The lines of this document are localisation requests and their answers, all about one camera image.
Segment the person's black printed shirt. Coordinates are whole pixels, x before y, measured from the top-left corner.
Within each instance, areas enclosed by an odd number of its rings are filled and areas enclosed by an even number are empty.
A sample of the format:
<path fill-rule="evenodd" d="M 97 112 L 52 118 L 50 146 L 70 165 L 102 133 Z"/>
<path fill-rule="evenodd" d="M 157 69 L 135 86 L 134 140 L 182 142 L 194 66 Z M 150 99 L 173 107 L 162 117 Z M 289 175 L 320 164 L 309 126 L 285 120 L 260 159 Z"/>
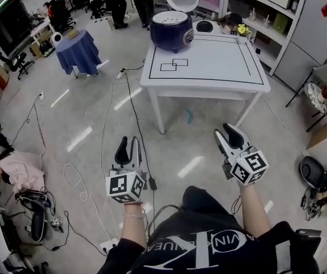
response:
<path fill-rule="evenodd" d="M 271 226 L 254 237 L 206 190 L 189 186 L 179 211 L 146 235 L 146 248 L 115 246 L 97 274 L 320 274 L 289 223 Z"/>

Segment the white box triangle cutouts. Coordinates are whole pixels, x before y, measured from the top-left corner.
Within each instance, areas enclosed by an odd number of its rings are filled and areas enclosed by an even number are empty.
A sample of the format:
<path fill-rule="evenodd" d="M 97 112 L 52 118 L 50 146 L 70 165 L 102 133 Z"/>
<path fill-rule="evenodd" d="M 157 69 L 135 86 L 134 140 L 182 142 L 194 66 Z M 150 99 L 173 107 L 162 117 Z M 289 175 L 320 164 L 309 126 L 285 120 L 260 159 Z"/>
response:
<path fill-rule="evenodd" d="M 94 19 L 90 21 L 86 26 L 86 30 L 93 37 L 96 37 L 98 35 L 108 34 L 113 29 L 114 29 L 113 21 L 110 16 Z"/>

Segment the black green bag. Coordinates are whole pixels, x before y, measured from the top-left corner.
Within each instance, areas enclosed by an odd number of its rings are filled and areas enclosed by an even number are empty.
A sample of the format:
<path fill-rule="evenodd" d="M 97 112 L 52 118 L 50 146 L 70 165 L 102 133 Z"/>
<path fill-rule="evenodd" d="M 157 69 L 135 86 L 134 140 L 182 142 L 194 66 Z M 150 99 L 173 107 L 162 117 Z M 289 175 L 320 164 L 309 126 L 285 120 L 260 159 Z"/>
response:
<path fill-rule="evenodd" d="M 43 42 L 40 43 L 39 50 L 42 56 L 47 58 L 49 55 L 51 55 L 54 52 L 55 48 L 48 40 L 44 40 Z"/>

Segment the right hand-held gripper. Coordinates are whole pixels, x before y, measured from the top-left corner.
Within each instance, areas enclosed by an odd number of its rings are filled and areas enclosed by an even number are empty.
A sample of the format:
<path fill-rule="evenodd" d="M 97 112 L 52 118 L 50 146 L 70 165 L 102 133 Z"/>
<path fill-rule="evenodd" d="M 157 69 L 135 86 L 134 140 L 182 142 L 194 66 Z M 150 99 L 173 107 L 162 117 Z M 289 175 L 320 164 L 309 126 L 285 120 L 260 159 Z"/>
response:
<path fill-rule="evenodd" d="M 226 158 L 222 169 L 227 180 L 236 181 L 240 186 L 248 186 L 260 180 L 269 163 L 263 152 L 251 146 L 248 136 L 236 126 L 224 123 L 227 137 L 215 129 L 214 138 L 221 154 Z"/>

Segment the round table blue cloth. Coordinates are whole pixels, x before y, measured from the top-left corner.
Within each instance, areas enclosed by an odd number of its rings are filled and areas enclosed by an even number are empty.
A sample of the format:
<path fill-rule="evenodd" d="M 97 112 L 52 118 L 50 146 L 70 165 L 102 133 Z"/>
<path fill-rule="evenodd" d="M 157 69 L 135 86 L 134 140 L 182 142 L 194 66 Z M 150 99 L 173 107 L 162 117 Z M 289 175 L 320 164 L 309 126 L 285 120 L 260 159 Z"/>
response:
<path fill-rule="evenodd" d="M 74 71 L 74 66 L 80 73 L 95 75 L 98 73 L 97 66 L 102 63 L 94 39 L 87 30 L 80 30 L 72 39 L 65 37 L 55 51 L 67 75 Z"/>

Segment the yellow flowers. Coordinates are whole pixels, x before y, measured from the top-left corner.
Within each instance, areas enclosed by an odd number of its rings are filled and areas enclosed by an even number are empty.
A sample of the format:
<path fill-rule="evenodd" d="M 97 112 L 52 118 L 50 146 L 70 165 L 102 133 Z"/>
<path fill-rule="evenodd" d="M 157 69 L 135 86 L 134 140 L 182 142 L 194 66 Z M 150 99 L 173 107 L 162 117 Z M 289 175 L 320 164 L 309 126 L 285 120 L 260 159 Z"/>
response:
<path fill-rule="evenodd" d="M 252 32 L 249 30 L 247 25 L 240 24 L 237 27 L 237 43 L 245 43 L 251 37 Z"/>

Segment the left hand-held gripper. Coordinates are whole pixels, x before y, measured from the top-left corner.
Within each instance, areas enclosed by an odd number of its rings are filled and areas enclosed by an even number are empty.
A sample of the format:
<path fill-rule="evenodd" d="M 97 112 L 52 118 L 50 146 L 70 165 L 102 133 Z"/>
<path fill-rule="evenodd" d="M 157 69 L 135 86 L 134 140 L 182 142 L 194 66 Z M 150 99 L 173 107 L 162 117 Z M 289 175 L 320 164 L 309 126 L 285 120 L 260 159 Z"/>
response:
<path fill-rule="evenodd" d="M 133 137 L 130 156 L 126 150 L 127 144 L 128 138 L 124 136 L 114 156 L 117 165 L 111 165 L 105 179 L 107 197 L 119 204 L 139 203 L 142 192 L 146 190 L 146 173 L 141 168 L 140 141 L 136 136 Z"/>

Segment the large black display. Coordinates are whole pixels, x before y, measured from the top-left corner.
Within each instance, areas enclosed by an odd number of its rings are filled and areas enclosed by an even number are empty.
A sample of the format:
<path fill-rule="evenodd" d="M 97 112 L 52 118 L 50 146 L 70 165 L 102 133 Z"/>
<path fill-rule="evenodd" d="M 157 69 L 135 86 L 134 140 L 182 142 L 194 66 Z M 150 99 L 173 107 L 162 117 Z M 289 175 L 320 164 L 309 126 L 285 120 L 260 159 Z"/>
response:
<path fill-rule="evenodd" d="M 31 22 L 22 0 L 7 0 L 0 8 L 0 48 L 10 55 L 30 38 Z"/>

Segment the green box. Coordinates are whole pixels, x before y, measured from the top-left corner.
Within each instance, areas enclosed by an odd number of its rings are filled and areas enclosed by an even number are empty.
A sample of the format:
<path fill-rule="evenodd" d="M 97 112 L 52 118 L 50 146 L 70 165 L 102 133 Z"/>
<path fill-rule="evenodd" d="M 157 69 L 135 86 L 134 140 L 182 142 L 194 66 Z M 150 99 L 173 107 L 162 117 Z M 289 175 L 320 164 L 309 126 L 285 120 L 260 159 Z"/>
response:
<path fill-rule="evenodd" d="M 279 34 L 284 34 L 288 24 L 288 17 L 282 13 L 277 13 L 273 22 L 273 29 Z"/>

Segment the white capsule pet carrier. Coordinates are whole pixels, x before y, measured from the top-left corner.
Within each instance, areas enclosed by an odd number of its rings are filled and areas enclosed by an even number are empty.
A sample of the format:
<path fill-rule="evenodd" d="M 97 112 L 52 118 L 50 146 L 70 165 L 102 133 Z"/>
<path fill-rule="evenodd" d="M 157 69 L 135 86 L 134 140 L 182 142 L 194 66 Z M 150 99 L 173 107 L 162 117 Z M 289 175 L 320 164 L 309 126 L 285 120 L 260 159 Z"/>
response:
<path fill-rule="evenodd" d="M 218 35 L 223 33 L 222 26 L 218 22 L 208 20 L 193 22 L 193 30 L 195 35 Z"/>

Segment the navy rice cooker white lid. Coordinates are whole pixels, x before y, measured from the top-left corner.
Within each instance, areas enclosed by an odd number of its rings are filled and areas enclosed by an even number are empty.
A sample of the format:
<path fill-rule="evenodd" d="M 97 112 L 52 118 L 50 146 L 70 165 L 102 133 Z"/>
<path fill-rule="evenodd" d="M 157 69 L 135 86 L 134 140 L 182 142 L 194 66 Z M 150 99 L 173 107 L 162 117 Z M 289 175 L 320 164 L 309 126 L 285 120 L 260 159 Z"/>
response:
<path fill-rule="evenodd" d="M 166 0 L 172 8 L 188 15 L 188 19 L 177 25 L 160 25 L 150 21 L 150 37 L 153 44 L 163 50 L 177 53 L 185 48 L 194 37 L 193 22 L 190 16 L 200 0 Z"/>

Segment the grey white refrigerator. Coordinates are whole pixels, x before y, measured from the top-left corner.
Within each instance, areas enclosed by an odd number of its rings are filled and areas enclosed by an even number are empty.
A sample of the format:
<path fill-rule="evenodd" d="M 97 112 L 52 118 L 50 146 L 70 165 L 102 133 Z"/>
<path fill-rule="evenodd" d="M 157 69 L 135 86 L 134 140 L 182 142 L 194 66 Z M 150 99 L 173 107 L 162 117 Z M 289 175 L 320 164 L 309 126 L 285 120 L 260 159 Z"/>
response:
<path fill-rule="evenodd" d="M 305 0 L 300 18 L 273 75 L 296 91 L 311 72 L 327 59 L 327 0 Z"/>

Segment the person's right forearm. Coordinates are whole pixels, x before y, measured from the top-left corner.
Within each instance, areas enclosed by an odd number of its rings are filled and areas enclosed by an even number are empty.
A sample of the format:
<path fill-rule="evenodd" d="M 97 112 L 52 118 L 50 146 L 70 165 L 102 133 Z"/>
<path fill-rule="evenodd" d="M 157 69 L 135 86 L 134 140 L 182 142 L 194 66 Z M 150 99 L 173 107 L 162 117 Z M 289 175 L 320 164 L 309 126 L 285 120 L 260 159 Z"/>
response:
<path fill-rule="evenodd" d="M 241 186 L 240 197 L 244 229 L 254 237 L 260 237 L 270 231 L 272 226 L 255 185 Z"/>

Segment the person's left forearm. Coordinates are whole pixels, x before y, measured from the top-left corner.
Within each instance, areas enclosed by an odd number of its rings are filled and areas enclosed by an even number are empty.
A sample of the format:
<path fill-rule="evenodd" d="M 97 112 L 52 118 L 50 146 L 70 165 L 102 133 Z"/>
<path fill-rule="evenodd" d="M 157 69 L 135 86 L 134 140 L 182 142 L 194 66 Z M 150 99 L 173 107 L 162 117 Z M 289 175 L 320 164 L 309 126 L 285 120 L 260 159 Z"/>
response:
<path fill-rule="evenodd" d="M 126 241 L 134 242 L 143 248 L 147 247 L 145 213 L 142 203 L 124 205 L 123 227 L 118 245 Z"/>

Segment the round patterned seat cushion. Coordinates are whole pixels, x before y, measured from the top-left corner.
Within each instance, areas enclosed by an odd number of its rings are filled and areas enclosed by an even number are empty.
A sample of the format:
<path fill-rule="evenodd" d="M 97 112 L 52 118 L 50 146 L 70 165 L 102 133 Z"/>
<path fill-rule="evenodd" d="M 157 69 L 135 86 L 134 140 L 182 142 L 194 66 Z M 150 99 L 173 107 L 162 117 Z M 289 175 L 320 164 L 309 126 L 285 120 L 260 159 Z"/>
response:
<path fill-rule="evenodd" d="M 322 89 L 314 83 L 307 85 L 307 95 L 314 108 L 322 114 L 327 113 L 327 100 L 322 95 Z"/>

